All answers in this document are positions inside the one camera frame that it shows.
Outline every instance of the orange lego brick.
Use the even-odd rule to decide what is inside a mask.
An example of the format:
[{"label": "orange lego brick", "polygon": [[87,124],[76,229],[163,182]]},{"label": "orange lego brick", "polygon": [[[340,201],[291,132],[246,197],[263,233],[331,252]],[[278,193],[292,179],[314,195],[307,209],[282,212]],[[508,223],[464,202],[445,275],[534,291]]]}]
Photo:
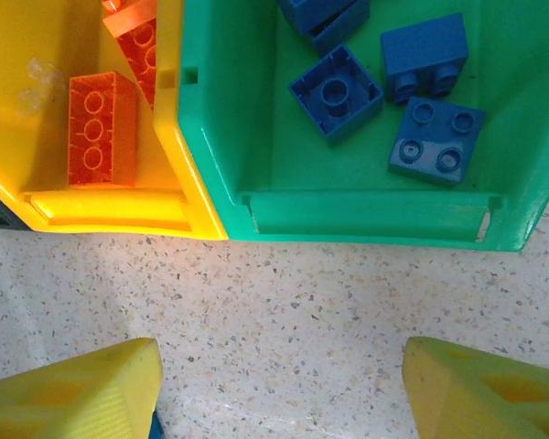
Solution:
[{"label": "orange lego brick", "polygon": [[156,0],[103,0],[103,23],[114,38],[156,18]]},{"label": "orange lego brick", "polygon": [[156,80],[156,19],[117,38],[138,85],[153,108]]},{"label": "orange lego brick", "polygon": [[70,80],[70,185],[133,186],[136,87],[115,71]]}]

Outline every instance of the yellow plastic object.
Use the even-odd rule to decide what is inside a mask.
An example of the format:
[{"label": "yellow plastic object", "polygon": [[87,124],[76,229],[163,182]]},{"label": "yellow plastic object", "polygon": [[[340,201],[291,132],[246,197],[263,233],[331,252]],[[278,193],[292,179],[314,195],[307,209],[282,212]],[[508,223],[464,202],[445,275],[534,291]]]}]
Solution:
[{"label": "yellow plastic object", "polygon": [[0,380],[0,439],[145,439],[162,380],[152,338]]},{"label": "yellow plastic object", "polygon": [[227,239],[176,123],[182,3],[161,10],[154,113],[139,95],[135,187],[78,189],[66,176],[69,78],[135,77],[101,2],[0,2],[0,199],[31,229]]},{"label": "yellow plastic object", "polygon": [[549,370],[409,338],[404,386],[421,439],[549,439]]}]

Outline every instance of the speckled floor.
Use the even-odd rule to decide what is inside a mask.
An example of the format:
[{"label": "speckled floor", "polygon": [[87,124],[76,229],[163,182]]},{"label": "speckled floor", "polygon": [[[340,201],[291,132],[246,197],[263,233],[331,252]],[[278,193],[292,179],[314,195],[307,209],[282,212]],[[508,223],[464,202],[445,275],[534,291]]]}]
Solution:
[{"label": "speckled floor", "polygon": [[0,378],[156,337],[167,437],[415,437],[421,334],[549,367],[549,207],[522,254],[0,231]]}]

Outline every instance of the green plastic bin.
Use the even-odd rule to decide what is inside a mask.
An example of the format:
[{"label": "green plastic bin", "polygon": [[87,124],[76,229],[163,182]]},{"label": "green plastic bin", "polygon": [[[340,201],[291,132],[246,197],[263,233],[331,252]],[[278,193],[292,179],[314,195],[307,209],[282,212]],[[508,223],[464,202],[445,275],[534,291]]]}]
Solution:
[{"label": "green plastic bin", "polygon": [[382,80],[380,34],[464,14],[449,102],[485,110],[463,184],[387,172],[404,108],[329,146],[288,91],[318,58],[274,0],[187,0],[178,121],[229,236],[518,251],[549,200],[549,0],[375,0],[348,46]]}]

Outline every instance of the yellow plastic bin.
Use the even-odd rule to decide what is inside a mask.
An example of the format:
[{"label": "yellow plastic bin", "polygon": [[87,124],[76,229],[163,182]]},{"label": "yellow plastic bin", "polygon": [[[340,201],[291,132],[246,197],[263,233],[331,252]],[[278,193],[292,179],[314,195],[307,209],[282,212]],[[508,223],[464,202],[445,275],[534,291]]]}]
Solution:
[{"label": "yellow plastic bin", "polygon": [[89,189],[67,184],[69,78],[135,80],[102,4],[0,2],[0,199],[31,229],[227,239],[176,122],[183,3],[158,8],[156,104],[139,94],[135,187]]}]

